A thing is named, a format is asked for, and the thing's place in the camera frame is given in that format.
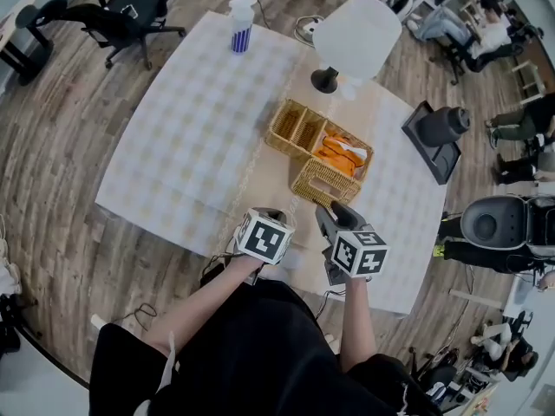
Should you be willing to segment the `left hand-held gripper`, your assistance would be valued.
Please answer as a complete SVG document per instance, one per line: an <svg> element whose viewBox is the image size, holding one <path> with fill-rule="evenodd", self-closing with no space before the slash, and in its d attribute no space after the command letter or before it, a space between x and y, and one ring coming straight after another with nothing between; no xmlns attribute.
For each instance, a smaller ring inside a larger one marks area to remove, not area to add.
<svg viewBox="0 0 555 416"><path fill-rule="evenodd" d="M281 263L294 232L280 210L256 207L246 211L233 232L233 254L248 255L262 262L262 266L245 279L246 284L255 284L265 265Z"/></svg>

